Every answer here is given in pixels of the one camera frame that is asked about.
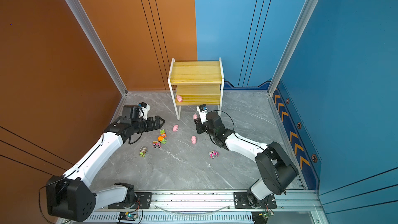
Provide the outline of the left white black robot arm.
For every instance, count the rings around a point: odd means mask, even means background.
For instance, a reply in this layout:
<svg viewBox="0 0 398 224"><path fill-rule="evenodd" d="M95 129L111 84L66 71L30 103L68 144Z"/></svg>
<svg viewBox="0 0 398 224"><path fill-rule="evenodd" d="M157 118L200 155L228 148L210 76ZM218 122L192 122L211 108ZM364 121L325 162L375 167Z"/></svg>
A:
<svg viewBox="0 0 398 224"><path fill-rule="evenodd" d="M99 170L123 144L133 144L134 134L162 129L165 120L149 117L150 106L144 102L125 105L122 115L105 128L94 146L61 176L51 177L46 185L46 205L50 216L83 222L97 209L117 205L136 207L138 197L134 186L116 183L98 192L90 190Z"/></svg>

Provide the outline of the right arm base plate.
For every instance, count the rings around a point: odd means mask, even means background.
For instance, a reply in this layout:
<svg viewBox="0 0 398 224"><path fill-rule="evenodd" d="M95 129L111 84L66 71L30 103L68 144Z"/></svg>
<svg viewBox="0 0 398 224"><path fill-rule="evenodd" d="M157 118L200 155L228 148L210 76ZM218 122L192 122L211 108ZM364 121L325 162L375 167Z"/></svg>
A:
<svg viewBox="0 0 398 224"><path fill-rule="evenodd" d="M244 208L261 208L276 209L277 204L273 194L268 195L262 200L257 199L253 194L248 192L234 192L234 206L237 209Z"/></svg>

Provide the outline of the white frame wooden shelf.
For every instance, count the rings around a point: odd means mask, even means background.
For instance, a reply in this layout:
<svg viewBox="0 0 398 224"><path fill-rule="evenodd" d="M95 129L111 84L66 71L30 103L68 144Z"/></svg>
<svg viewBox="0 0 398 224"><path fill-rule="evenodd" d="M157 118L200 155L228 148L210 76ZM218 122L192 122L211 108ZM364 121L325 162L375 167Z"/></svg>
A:
<svg viewBox="0 0 398 224"><path fill-rule="evenodd" d="M182 106L206 104L222 109L225 78L221 58L218 61L172 59L167 82L177 120ZM176 100L177 95L183 97L183 102Z"/></svg>

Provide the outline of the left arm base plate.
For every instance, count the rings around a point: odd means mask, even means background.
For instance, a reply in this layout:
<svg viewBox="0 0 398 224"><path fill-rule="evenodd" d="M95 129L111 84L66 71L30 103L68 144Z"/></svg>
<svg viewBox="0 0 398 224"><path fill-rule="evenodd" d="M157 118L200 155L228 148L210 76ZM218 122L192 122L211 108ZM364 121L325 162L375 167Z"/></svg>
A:
<svg viewBox="0 0 398 224"><path fill-rule="evenodd" d="M152 199L151 192L135 192L119 203L109 205L108 209L149 209Z"/></svg>

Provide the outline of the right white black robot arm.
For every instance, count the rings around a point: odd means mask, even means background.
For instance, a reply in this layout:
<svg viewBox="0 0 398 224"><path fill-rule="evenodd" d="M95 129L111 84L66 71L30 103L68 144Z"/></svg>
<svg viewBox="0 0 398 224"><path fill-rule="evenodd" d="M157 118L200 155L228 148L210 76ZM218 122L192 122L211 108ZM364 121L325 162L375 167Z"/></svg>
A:
<svg viewBox="0 0 398 224"><path fill-rule="evenodd" d="M279 143L265 144L244 138L235 130L225 127L218 111L199 111L193 121L198 134L207 133L213 144L256 163L261 178L247 190L247 204L250 207L263 208L269 196L285 194L287 187L299 175Z"/></svg>

